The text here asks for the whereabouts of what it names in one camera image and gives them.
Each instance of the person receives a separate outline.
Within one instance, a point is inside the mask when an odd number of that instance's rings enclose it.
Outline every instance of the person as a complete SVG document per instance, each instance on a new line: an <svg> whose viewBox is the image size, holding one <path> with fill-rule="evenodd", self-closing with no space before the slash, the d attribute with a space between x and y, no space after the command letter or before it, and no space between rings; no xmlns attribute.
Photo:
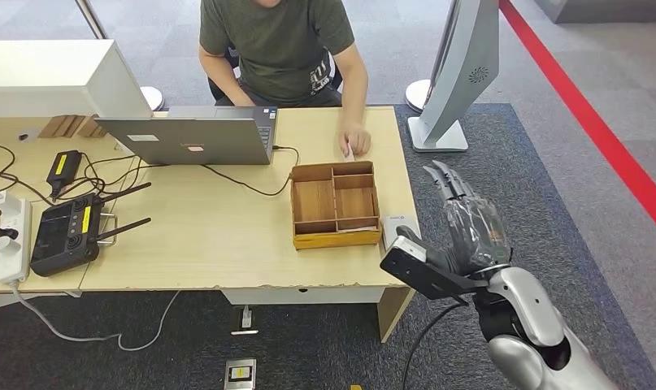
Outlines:
<svg viewBox="0 0 656 390"><path fill-rule="evenodd" d="M240 80L224 58L230 46L239 54ZM341 0L201 0L198 54L227 96L216 105L342 106L342 153L370 148L363 127L368 75ZM329 54L343 94L330 85Z"/></svg>

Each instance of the white monitor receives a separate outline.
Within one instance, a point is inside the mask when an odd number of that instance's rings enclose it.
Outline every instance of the white monitor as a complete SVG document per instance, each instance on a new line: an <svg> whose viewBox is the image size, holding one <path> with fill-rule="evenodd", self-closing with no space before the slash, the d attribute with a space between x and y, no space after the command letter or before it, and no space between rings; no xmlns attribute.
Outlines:
<svg viewBox="0 0 656 390"><path fill-rule="evenodd" d="M153 114L115 41L0 41L0 117L93 114Z"/></svg>
<svg viewBox="0 0 656 390"><path fill-rule="evenodd" d="M464 151L468 143L459 119L497 77L497 0L453 0L431 81L407 89L407 103L423 107L408 119L418 152Z"/></svg>

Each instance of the man's arm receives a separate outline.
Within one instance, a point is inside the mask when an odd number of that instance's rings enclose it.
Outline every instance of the man's arm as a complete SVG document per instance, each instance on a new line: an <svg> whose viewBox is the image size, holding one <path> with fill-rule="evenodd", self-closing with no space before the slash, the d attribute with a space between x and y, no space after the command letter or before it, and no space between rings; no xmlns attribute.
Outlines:
<svg viewBox="0 0 656 390"><path fill-rule="evenodd" d="M371 135L363 128L368 73L355 44L351 44L334 58L344 79L342 113L337 130L340 148L345 156L349 154L349 146L355 154L365 154L371 148Z"/></svg>
<svg viewBox="0 0 656 390"><path fill-rule="evenodd" d="M224 55L210 54L199 45L198 59L201 61L203 71L235 106L255 106L249 95L239 87L234 70Z"/></svg>

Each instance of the green t-shirt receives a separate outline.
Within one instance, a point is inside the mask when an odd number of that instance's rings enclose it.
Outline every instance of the green t-shirt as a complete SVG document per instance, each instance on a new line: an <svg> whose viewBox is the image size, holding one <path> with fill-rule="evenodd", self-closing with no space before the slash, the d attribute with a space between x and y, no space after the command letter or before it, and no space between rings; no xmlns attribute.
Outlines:
<svg viewBox="0 0 656 390"><path fill-rule="evenodd" d="M201 0L200 43L210 54L234 45L241 79L271 102L296 103L330 82L328 51L354 43L341 0Z"/></svg>

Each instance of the black chair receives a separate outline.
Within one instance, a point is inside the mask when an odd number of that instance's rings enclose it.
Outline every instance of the black chair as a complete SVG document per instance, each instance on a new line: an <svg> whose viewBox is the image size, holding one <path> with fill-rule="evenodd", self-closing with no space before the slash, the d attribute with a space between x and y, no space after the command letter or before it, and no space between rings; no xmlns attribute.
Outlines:
<svg viewBox="0 0 656 390"><path fill-rule="evenodd" d="M233 70L239 67L239 54L234 49L234 46L230 46L227 48L227 50L225 50L224 58L227 59L227 62L229 62ZM336 64L332 67L332 69L334 70L334 74L332 75L330 84L334 89L338 89L340 88L340 85L342 85L342 74L340 73L340 70L337 68ZM211 93L213 94L213 98L215 98L216 102L227 97L223 90L220 89L217 84L211 80L210 77L208 78L208 86L211 88Z"/></svg>

